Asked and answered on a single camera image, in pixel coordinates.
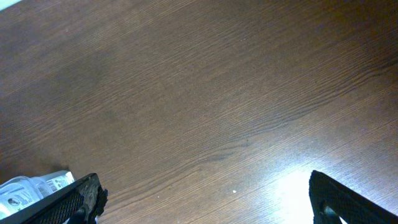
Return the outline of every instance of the black plastic object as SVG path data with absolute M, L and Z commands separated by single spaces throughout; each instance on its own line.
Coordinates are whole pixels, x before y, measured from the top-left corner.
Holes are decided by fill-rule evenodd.
M 104 212 L 108 191 L 97 174 L 89 174 L 54 194 L 0 220 L 0 224 L 94 224 Z
M 324 173 L 313 171 L 310 200 L 314 224 L 398 223 L 398 217 Z

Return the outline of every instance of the brown wooden surface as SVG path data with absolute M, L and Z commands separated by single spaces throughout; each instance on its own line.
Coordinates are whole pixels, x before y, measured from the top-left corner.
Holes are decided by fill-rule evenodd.
M 311 223 L 316 169 L 397 214 L 396 1 L 287 2 L 1 11 L 0 182 L 97 172 L 100 223 Z

